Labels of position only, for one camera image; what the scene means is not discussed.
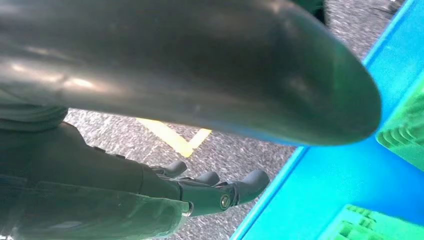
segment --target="yellow tape line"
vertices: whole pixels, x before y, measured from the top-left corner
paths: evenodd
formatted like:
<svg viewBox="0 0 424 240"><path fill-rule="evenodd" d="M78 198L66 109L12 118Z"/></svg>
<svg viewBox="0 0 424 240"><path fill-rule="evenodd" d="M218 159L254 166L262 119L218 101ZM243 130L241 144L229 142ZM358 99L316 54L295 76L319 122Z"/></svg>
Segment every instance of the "yellow tape line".
<svg viewBox="0 0 424 240"><path fill-rule="evenodd" d="M198 148L211 133L211 130L202 128L187 142L182 136L161 121L144 118L137 118L137 120L185 158L190 157L193 154L193 149Z"/></svg>

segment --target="dark gray curved pipe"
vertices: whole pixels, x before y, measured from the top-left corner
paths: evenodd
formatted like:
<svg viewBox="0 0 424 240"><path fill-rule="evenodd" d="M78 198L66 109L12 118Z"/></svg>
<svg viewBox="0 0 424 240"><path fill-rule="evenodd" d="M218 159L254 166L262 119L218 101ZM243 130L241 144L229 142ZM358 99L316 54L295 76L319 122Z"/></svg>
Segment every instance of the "dark gray curved pipe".
<svg viewBox="0 0 424 240"><path fill-rule="evenodd" d="M361 63L286 0L1 0L0 100L313 145L380 120Z"/></svg>

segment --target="green plastic crate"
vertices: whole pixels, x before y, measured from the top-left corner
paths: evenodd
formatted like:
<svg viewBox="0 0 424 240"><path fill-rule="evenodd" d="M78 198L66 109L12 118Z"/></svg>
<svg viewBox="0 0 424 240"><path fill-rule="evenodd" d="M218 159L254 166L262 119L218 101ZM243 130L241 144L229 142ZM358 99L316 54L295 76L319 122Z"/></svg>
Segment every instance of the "green plastic crate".
<svg viewBox="0 0 424 240"><path fill-rule="evenodd" d="M353 205L347 205L320 240L424 240L424 227Z"/></svg>
<svg viewBox="0 0 424 240"><path fill-rule="evenodd" d="M424 79L394 111L377 141L424 171Z"/></svg>

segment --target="metal screw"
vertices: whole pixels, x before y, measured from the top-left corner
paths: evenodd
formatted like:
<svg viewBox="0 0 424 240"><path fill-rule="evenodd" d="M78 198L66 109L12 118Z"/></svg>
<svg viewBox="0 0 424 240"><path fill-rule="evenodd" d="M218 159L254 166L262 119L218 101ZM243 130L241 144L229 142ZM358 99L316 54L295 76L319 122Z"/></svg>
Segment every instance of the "metal screw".
<svg viewBox="0 0 424 240"><path fill-rule="evenodd" d="M220 203L221 203L221 209L222 210L226 210L227 208L229 208L230 207L230 196L222 195Z"/></svg>
<svg viewBox="0 0 424 240"><path fill-rule="evenodd" d="M182 216L184 217L190 217L190 215L193 213L193 203L188 202L188 211L183 212Z"/></svg>

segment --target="gray carpet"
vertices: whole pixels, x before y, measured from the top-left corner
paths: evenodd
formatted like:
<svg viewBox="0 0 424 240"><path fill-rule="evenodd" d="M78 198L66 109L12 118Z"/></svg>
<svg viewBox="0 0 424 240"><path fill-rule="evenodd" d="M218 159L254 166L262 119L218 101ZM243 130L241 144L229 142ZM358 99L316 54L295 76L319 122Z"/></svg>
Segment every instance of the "gray carpet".
<svg viewBox="0 0 424 240"><path fill-rule="evenodd" d="M362 58L388 23L391 15L379 9L389 0L329 0L331 31ZM184 158L132 117L72 109L66 121L78 127L89 145L148 165L184 160L188 176L216 171L221 179L240 179L254 169L273 178L294 148L213 131L189 158ZM171 125L189 140L197 129ZM169 240L227 240L254 203L225 213L189 219Z"/></svg>

